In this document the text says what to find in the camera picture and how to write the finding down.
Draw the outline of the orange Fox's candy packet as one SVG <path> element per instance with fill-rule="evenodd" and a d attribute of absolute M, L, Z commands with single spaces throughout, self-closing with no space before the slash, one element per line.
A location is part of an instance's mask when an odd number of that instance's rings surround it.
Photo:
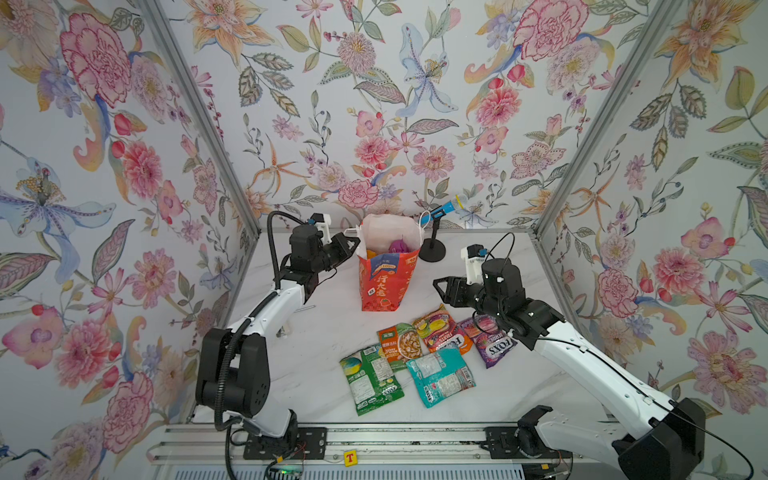
<path fill-rule="evenodd" d="M 446 347 L 455 347 L 464 355 L 473 346 L 470 337 L 453 319 L 444 304 L 415 319 L 411 325 L 430 353 Z"/>

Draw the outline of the red paper bag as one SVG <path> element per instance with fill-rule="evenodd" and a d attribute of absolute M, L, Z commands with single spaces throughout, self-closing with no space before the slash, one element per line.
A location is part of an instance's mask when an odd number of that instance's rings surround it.
<path fill-rule="evenodd" d="M 356 228 L 360 244 L 359 292 L 361 308 L 366 312 L 396 311 L 409 288 L 419 259 L 423 242 L 423 229 L 417 220 L 392 214 L 367 215 Z M 411 248 L 407 254 L 389 252 L 390 244 L 403 239 Z M 366 250 L 384 252 L 371 260 Z"/>

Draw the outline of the purple Fox's candy packet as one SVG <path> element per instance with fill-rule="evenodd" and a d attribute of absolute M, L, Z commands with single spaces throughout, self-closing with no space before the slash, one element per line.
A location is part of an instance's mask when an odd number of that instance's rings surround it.
<path fill-rule="evenodd" d="M 490 315 L 474 314 L 459 322 L 458 327 L 473 342 L 487 369 L 496 366 L 518 344 Z"/>

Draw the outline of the orange green nut snack packet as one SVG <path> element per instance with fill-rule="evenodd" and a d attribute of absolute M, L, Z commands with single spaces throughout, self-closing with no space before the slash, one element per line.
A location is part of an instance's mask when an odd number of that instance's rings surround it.
<path fill-rule="evenodd" d="M 423 355 L 422 342 L 417 330 L 408 323 L 377 332 L 382 352 L 394 372 L 407 368 L 407 362 Z"/>

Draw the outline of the teal snack packet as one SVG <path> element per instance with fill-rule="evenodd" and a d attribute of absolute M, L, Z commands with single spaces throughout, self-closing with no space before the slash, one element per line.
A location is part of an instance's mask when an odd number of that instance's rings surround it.
<path fill-rule="evenodd" d="M 460 350 L 446 347 L 406 363 L 416 391 L 426 408 L 476 386 Z"/>

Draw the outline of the purple grape snack packet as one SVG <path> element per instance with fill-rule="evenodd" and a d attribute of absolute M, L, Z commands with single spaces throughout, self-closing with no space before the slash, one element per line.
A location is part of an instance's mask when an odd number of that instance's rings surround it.
<path fill-rule="evenodd" d="M 408 246 L 405 240 L 395 240 L 389 246 L 389 252 L 394 254 L 407 254 L 411 252 L 411 248 Z"/>

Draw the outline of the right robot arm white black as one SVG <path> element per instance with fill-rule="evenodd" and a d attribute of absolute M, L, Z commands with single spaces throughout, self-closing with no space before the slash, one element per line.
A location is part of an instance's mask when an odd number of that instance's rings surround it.
<path fill-rule="evenodd" d="M 509 259 L 471 257 L 465 266 L 465 276 L 434 280 L 442 302 L 493 317 L 503 333 L 556 364 L 617 422 L 614 427 L 574 422 L 537 405 L 498 445 L 529 458 L 567 451 L 618 469 L 628 479 L 686 479 L 694 472 L 714 435 L 697 402 L 674 400 L 622 369 L 554 307 L 528 297 Z"/>

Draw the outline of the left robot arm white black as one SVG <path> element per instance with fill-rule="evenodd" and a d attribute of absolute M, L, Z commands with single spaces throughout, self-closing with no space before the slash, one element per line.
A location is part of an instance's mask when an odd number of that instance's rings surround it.
<path fill-rule="evenodd" d="M 200 348 L 195 400 L 213 411 L 218 431 L 240 425 L 251 435 L 282 439 L 296 424 L 293 411 L 269 398 L 268 341 L 311 297 L 322 272 L 354 256 L 360 240 L 331 234 L 330 225 L 321 213 L 307 221 L 280 211 L 268 215 L 273 289 L 242 319 L 210 329 Z"/>

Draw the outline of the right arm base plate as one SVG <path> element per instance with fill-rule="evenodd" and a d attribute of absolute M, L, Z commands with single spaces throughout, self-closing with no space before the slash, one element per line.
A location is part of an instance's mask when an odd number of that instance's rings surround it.
<path fill-rule="evenodd" d="M 517 426 L 491 426 L 484 429 L 485 440 L 480 448 L 489 452 L 494 460 L 571 460 L 567 451 L 553 450 L 544 445 L 533 428 Z"/>

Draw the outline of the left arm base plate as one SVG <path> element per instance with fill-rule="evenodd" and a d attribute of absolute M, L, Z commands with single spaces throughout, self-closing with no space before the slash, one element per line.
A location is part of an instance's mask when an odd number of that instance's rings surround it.
<path fill-rule="evenodd" d="M 245 460 L 287 459 L 323 460 L 327 447 L 325 427 L 290 427 L 282 437 L 249 435 L 244 447 Z"/>

